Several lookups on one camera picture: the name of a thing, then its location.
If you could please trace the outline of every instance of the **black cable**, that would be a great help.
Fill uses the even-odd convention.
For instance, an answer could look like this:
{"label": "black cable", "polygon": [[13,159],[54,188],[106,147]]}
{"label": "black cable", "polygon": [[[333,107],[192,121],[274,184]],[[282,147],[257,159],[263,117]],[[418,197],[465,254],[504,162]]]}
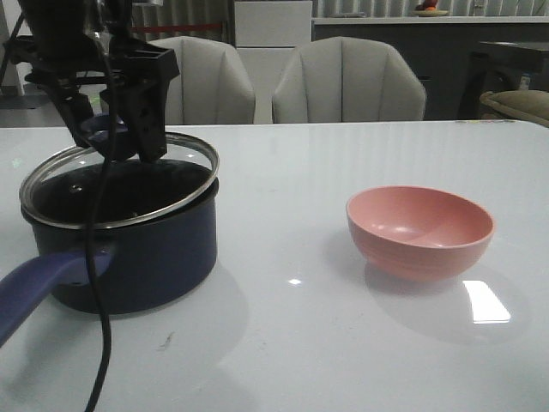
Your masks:
{"label": "black cable", "polygon": [[11,47],[15,41],[15,37],[17,37],[17,34],[19,33],[19,29],[21,29],[21,25],[23,24],[24,20],[25,17],[23,17],[23,14],[21,13],[19,15],[19,18],[17,19],[17,22],[15,23],[13,32],[11,32],[11,36],[9,36],[9,39],[6,42],[5,53],[3,54],[2,64],[0,65],[0,86],[2,86],[3,78],[4,76],[6,76],[6,70],[8,69],[8,61],[11,57]]}
{"label": "black cable", "polygon": [[107,87],[111,90],[111,101],[109,102],[109,150],[105,159],[103,160],[103,165],[101,167],[99,183],[97,184],[96,192],[94,194],[94,199],[91,202],[90,210],[88,211],[87,221],[86,221],[86,240],[85,240],[85,249],[86,249],[86,266],[87,266],[87,275],[89,278],[89,283],[94,294],[95,303],[97,305],[97,311],[100,315],[101,320],[101,329],[103,332],[103,351],[101,355],[101,362],[99,369],[97,371],[97,376],[95,378],[94,387],[90,394],[90,397],[87,401],[87,406],[85,412],[93,412],[95,406],[99,400],[101,389],[103,383],[105,382],[106,371],[109,366],[109,360],[111,359],[111,350],[112,350],[112,332],[111,332],[111,322],[109,319],[109,314],[103,301],[103,297],[100,292],[100,286],[97,280],[97,271],[95,269],[94,262],[94,227],[95,222],[97,221],[97,215],[101,203],[101,198],[105,192],[106,182],[108,173],[111,169],[112,159],[114,157],[114,150],[116,148],[116,129],[117,129],[117,113],[118,113],[118,103],[115,93],[114,77],[111,70],[111,65],[109,63],[108,56],[101,54],[106,68],[106,84]]}

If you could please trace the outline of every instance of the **white table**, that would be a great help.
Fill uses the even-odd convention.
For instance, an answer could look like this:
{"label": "white table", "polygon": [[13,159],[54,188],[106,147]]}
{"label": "white table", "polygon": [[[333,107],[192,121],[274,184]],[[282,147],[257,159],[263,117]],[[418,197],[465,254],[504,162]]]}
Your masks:
{"label": "white table", "polygon": [[[98,411],[549,410],[549,130],[520,122],[171,130],[220,152],[218,262],[182,299],[114,317]],[[19,183],[71,142],[63,128],[0,130],[0,276],[36,253]],[[439,283],[372,268],[348,234],[345,204],[392,184],[484,205],[498,223],[486,254]],[[482,302],[471,303],[465,284],[491,290],[485,306],[510,319],[474,323],[472,305]],[[83,410],[100,339],[95,316],[45,300],[0,349],[0,410]]]}

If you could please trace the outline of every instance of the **chair back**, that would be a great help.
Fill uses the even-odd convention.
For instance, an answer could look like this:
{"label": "chair back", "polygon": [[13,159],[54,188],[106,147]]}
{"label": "chair back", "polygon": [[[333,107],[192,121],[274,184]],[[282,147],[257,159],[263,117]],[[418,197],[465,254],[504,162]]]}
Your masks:
{"label": "chair back", "polygon": [[181,74],[166,99],[166,124],[251,124],[256,96],[236,49],[179,36],[151,41],[175,51]]}
{"label": "chair back", "polygon": [[273,120],[421,120],[425,100],[425,88],[393,46],[334,37],[294,49],[274,91]]}

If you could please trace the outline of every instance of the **blue handle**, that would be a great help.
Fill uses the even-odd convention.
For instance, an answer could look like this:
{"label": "blue handle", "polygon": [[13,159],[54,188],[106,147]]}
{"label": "blue handle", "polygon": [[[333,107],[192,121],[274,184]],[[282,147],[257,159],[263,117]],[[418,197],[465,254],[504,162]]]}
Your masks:
{"label": "blue handle", "polygon": [[[111,262],[111,255],[95,255],[100,276]],[[35,257],[14,269],[0,281],[0,348],[38,304],[61,283],[87,283],[83,251],[66,251]]]}

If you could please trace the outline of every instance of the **bowl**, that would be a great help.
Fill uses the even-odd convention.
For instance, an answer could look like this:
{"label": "bowl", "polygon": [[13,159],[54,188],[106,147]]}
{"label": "bowl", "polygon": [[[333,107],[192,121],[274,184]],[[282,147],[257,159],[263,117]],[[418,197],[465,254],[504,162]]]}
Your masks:
{"label": "bowl", "polygon": [[419,17],[442,17],[448,14],[448,10],[413,10],[412,14]]}
{"label": "bowl", "polygon": [[466,198],[418,186],[382,186],[347,202],[354,244],[368,262],[412,281],[457,276],[486,250],[490,214]]}

